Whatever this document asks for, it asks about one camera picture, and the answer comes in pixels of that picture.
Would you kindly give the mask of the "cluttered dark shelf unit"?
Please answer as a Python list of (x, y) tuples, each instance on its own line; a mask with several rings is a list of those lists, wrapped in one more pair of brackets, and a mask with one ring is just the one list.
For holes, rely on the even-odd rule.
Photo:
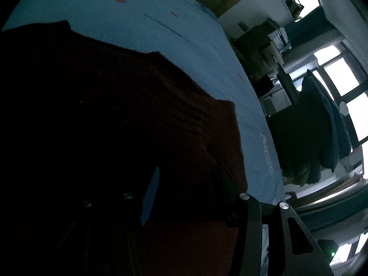
[(276, 113), (267, 94), (274, 88), (278, 67), (285, 63), (282, 53), (291, 48), (285, 29), (268, 18), (231, 43), (265, 115)]

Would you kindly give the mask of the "dark hanging clothes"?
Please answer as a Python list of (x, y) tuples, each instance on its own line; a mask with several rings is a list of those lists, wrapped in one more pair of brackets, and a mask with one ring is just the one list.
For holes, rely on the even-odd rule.
[(321, 171), (334, 172), (339, 160), (351, 152), (339, 109), (310, 70), (303, 78), (298, 101), (278, 116), (277, 151), (285, 184), (315, 184)]

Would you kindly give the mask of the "dark red knitted garment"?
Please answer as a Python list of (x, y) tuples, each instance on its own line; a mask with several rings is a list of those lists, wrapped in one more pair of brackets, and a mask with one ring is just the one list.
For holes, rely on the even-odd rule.
[(1, 274), (230, 275), (235, 104), (67, 21), (1, 32)]

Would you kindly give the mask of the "blue bed sheet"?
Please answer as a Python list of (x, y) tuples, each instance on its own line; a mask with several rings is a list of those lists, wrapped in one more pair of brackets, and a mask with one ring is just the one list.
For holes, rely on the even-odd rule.
[(232, 101), (250, 195), (269, 204), (285, 198), (260, 102), (210, 10), (194, 0), (20, 0), (5, 28), (61, 20), (84, 36), (139, 52), (160, 52), (212, 97)]

